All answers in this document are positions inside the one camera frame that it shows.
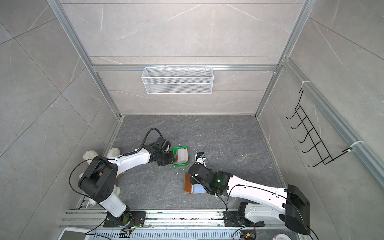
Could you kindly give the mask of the green plastic card tray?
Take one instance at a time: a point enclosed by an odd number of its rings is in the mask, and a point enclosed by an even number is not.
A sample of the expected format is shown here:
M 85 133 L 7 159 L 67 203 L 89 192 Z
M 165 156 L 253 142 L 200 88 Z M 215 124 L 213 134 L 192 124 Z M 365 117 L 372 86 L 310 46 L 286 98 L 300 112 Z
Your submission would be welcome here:
M 175 159 L 174 167 L 183 167 L 189 164 L 188 147 L 174 147 L 173 154 Z

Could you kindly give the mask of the brown leather card holder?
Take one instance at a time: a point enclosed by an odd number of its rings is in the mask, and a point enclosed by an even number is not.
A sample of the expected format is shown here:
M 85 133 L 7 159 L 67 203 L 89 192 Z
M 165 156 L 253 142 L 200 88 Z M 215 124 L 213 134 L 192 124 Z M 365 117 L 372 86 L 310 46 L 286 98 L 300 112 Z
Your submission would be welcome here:
M 190 194 L 206 194 L 204 187 L 194 180 L 188 173 L 185 173 L 184 191 Z

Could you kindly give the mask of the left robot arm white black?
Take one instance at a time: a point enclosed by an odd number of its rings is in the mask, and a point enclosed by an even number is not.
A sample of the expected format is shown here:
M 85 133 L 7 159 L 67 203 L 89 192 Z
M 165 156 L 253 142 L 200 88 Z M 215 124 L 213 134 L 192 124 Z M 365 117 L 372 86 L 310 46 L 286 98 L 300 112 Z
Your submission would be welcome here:
M 129 208 L 114 193 L 117 177 L 134 167 L 152 162 L 157 162 L 159 166 L 174 162 L 169 141 L 159 137 L 156 142 L 129 154 L 108 158 L 96 156 L 80 178 L 78 186 L 114 218 L 123 219 L 129 215 Z

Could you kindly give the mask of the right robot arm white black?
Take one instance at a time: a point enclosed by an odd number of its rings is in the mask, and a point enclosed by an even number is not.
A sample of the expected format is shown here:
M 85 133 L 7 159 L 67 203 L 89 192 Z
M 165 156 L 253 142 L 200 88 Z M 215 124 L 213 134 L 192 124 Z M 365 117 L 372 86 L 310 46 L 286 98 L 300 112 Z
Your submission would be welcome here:
M 193 164 L 188 174 L 210 195 L 248 200 L 238 210 L 238 218 L 244 225 L 284 223 L 295 233 L 311 234 L 310 201 L 294 185 L 286 189 L 264 186 L 230 173 L 214 173 L 201 163 Z

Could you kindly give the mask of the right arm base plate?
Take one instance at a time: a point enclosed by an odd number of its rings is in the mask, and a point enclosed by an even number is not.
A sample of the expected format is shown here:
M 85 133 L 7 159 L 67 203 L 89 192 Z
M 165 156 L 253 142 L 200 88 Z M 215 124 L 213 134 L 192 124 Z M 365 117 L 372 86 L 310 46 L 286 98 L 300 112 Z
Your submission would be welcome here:
M 263 221 L 253 223 L 245 218 L 244 214 L 240 214 L 236 211 L 224 211 L 223 219 L 226 227 L 264 227 Z

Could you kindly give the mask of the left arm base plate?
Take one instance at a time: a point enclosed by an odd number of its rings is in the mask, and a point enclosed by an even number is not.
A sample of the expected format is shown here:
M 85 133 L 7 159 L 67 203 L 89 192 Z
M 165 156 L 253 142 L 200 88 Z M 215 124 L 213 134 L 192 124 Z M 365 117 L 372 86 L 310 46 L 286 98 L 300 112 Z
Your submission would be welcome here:
M 111 213 L 107 212 L 104 228 L 131 228 L 142 227 L 146 219 L 145 211 L 125 211 L 120 217 L 114 217 Z

